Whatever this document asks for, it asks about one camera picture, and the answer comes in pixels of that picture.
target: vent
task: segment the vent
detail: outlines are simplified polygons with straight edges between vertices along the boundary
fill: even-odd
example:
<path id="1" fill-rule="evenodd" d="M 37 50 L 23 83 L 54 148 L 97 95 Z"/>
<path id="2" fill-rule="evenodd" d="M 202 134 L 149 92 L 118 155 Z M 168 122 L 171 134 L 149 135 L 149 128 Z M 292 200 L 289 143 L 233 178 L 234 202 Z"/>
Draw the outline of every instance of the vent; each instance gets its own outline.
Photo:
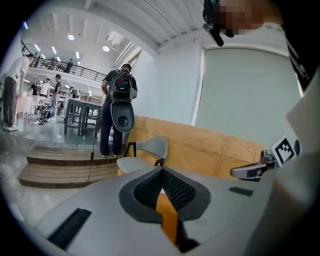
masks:
<path id="1" fill-rule="evenodd" d="M 86 209 L 76 209 L 48 238 L 55 246 L 66 250 L 68 245 L 85 224 L 91 211 Z"/>

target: white shirt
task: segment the white shirt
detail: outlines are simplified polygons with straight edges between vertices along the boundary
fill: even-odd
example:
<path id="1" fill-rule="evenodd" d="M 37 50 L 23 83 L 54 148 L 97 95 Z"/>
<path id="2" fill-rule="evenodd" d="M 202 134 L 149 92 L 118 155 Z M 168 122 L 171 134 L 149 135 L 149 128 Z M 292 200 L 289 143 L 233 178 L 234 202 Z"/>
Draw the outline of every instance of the white shirt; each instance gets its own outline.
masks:
<path id="1" fill-rule="evenodd" d="M 50 82 L 44 83 L 40 89 L 40 94 L 47 95 L 49 86 L 50 86 Z"/>
<path id="2" fill-rule="evenodd" d="M 15 82 L 17 82 L 21 73 L 27 73 L 29 64 L 30 62 L 28 57 L 17 58 L 15 62 L 11 65 L 6 76 L 11 77 Z"/>

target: floor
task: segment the floor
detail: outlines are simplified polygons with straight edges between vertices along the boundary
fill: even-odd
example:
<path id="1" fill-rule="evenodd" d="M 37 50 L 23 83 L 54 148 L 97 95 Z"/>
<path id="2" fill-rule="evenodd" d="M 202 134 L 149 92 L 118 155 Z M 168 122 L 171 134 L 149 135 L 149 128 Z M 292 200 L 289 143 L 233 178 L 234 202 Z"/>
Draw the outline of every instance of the floor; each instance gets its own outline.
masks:
<path id="1" fill-rule="evenodd" d="M 35 227 L 42 217 L 81 188 L 43 189 L 22 186 L 17 177 L 27 163 L 25 155 L 0 153 L 0 186 L 17 217 Z"/>
<path id="2" fill-rule="evenodd" d="M 35 227 L 46 213 L 83 188 L 42 189 L 22 186 L 17 177 L 27 164 L 26 155 L 34 146 L 76 150 L 92 149 L 94 146 L 98 150 L 100 143 L 94 138 L 93 131 L 78 136 L 77 129 L 68 128 L 65 135 L 64 120 L 61 117 L 44 125 L 33 125 L 32 120 L 28 124 L 27 118 L 21 117 L 18 119 L 19 131 L 13 132 L 4 131 L 2 126 L 3 120 L 0 118 L 0 187 L 12 213 Z"/>

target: staircase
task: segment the staircase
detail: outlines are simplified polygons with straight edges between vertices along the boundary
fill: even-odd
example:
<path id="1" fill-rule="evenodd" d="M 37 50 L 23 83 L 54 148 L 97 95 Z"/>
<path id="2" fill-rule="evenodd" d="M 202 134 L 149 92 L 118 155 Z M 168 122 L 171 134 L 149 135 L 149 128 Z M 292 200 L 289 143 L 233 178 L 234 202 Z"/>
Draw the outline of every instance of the staircase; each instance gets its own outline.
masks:
<path id="1" fill-rule="evenodd" d="M 117 159 L 104 158 L 91 150 L 34 147 L 27 155 L 28 163 L 18 176 L 24 186 L 43 189 L 82 188 L 93 182 L 117 176 Z"/>

